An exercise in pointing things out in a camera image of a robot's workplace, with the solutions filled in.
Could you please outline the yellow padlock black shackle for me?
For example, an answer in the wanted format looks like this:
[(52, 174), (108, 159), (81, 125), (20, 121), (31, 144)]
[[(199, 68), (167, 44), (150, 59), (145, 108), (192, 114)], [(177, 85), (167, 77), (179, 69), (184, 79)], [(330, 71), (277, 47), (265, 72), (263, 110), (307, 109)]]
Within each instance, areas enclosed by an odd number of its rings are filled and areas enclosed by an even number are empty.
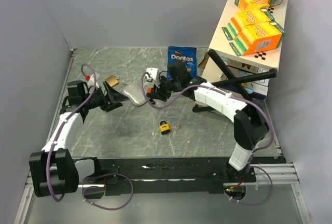
[(160, 122), (160, 133), (162, 135), (169, 134), (171, 132), (171, 127), (166, 121)]

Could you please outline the orange black small padlock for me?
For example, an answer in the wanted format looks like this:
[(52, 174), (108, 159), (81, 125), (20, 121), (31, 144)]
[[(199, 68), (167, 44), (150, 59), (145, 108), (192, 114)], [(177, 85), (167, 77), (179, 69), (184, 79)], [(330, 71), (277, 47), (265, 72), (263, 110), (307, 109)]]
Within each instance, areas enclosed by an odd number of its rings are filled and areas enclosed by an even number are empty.
[(155, 100), (149, 98), (149, 94), (150, 94), (150, 93), (156, 93), (156, 88), (155, 88), (155, 87), (153, 87), (153, 88), (148, 88), (148, 89), (147, 89), (147, 92), (146, 92), (146, 96), (148, 97), (149, 102), (152, 103), (153, 105), (156, 105)]

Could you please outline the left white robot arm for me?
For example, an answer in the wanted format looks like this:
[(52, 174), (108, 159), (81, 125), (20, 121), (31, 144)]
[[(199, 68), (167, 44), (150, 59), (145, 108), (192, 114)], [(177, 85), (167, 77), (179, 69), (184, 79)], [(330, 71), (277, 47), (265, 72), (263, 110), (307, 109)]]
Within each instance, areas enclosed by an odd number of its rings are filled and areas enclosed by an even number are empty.
[(68, 95), (62, 103), (59, 123), (47, 144), (29, 157), (29, 166), (37, 197), (52, 196), (60, 201), (66, 193), (76, 192), (84, 179), (95, 184), (103, 176), (97, 157), (74, 160), (70, 147), (90, 110), (110, 112), (122, 106), (128, 97), (113, 89), (106, 81), (101, 89), (76, 80), (67, 84)]

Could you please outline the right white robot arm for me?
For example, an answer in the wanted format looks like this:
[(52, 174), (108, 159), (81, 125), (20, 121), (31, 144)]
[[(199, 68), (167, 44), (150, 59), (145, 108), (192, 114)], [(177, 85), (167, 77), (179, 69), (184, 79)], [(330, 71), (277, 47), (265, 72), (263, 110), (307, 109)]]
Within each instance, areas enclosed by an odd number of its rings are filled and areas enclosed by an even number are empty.
[(236, 145), (225, 165), (225, 174), (230, 181), (241, 180), (248, 173), (257, 144), (269, 131), (268, 121), (262, 109), (251, 101), (236, 99), (231, 93), (218, 89), (200, 76), (192, 77), (181, 61), (171, 63), (168, 71), (170, 79), (162, 76), (157, 68), (147, 68), (142, 77), (154, 85), (143, 90), (143, 95), (150, 102), (167, 102), (171, 93), (176, 92), (207, 105), (231, 120)]

